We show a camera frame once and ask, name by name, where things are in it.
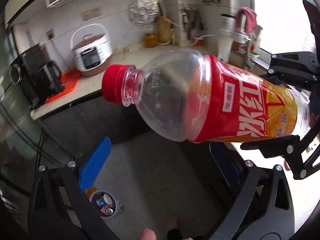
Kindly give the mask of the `orange red plastic drink bottle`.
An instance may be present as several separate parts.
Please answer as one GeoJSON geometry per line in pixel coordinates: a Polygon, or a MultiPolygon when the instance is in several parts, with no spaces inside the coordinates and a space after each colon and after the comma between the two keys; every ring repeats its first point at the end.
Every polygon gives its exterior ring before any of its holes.
{"type": "Polygon", "coordinates": [[[298,132],[305,98],[214,55],[178,49],[143,68],[113,64],[101,91],[112,103],[135,105],[147,125],[172,141],[246,142],[298,132]]]}

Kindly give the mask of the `grey trash bin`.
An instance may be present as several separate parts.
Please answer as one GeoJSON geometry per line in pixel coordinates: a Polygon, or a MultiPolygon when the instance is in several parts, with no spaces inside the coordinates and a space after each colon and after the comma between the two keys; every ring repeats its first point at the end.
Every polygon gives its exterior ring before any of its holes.
{"type": "Polygon", "coordinates": [[[94,209],[98,212],[102,219],[110,219],[123,211],[123,204],[117,200],[111,193],[98,190],[93,193],[89,199],[94,209]],[[105,210],[110,207],[114,210],[114,214],[107,216],[105,210]]]}

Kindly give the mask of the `yellow cooking oil jug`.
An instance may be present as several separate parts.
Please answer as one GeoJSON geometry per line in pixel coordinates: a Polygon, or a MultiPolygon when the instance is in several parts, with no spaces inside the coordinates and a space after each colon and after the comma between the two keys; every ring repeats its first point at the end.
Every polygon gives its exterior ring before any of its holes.
{"type": "Polygon", "coordinates": [[[86,195],[86,197],[87,197],[88,199],[90,199],[91,195],[92,195],[93,193],[95,193],[96,190],[97,190],[97,189],[96,189],[95,187],[90,187],[90,188],[85,189],[85,195],[86,195]]]}

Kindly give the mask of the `aluminium drink can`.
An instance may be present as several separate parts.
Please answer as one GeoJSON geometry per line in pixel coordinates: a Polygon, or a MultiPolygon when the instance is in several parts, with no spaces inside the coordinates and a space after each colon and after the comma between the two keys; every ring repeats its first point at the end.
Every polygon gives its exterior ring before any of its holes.
{"type": "Polygon", "coordinates": [[[106,210],[105,210],[105,213],[107,216],[111,216],[114,214],[114,210],[110,207],[108,207],[106,210]]]}

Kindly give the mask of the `white faucet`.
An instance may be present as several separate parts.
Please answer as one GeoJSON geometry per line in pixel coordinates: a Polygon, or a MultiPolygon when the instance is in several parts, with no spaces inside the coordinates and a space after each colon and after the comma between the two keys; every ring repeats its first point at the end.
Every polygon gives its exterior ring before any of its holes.
{"type": "Polygon", "coordinates": [[[240,26],[236,27],[235,16],[230,14],[221,14],[221,27],[218,34],[218,54],[217,58],[224,63],[229,62],[229,56],[232,49],[233,42],[246,44],[249,37],[245,32],[246,15],[242,12],[240,14],[240,26]]]}

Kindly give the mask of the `red mat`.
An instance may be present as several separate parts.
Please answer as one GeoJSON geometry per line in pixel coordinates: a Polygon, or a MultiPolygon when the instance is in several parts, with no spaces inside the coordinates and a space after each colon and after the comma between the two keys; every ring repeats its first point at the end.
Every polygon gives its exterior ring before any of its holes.
{"type": "Polygon", "coordinates": [[[67,72],[65,72],[62,76],[60,81],[62,82],[64,86],[64,90],[54,96],[49,97],[46,100],[46,103],[52,102],[62,96],[65,96],[69,94],[70,92],[74,91],[80,81],[81,73],[77,69],[71,69],[67,72]]]}

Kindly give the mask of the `black electric kettle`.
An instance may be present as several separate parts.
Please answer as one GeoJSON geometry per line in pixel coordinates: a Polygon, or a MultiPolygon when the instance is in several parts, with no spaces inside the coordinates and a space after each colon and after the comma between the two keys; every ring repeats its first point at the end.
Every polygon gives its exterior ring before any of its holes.
{"type": "Polygon", "coordinates": [[[62,72],[54,61],[48,61],[36,72],[36,82],[46,98],[64,91],[62,72]]]}

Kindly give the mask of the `white red rice cooker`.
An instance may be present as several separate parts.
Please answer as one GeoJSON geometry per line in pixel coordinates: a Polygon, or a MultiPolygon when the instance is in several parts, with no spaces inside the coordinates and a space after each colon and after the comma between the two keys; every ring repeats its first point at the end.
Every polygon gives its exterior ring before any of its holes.
{"type": "Polygon", "coordinates": [[[93,23],[78,29],[70,39],[70,49],[74,54],[75,65],[83,76],[89,77],[102,73],[112,61],[112,44],[110,35],[103,24],[93,23]],[[82,41],[74,45],[77,33],[89,27],[98,27],[102,34],[87,34],[82,41]]]}

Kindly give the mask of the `black coffee machine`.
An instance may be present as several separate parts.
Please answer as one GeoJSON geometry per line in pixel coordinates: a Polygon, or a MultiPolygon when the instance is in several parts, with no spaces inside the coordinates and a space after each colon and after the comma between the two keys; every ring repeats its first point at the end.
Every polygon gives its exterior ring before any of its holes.
{"type": "Polygon", "coordinates": [[[18,85],[30,105],[30,110],[42,106],[48,98],[37,71],[49,60],[37,44],[20,55],[10,64],[9,76],[18,85]]]}

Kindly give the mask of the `amber glass jar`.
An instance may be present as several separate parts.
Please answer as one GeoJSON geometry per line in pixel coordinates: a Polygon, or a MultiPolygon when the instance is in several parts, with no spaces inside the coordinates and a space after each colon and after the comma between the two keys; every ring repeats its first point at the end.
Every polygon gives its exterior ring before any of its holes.
{"type": "Polygon", "coordinates": [[[158,36],[154,32],[148,32],[146,33],[144,37],[144,46],[146,48],[153,48],[157,46],[158,44],[158,36]]]}

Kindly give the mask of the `round metal steamer rack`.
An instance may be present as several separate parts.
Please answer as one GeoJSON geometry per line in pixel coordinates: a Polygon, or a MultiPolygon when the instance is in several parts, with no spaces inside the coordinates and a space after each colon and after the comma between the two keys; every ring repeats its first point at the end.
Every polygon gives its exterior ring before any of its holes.
{"type": "Polygon", "coordinates": [[[129,19],[139,28],[154,25],[159,16],[159,8],[153,0],[134,0],[129,6],[129,19]]]}

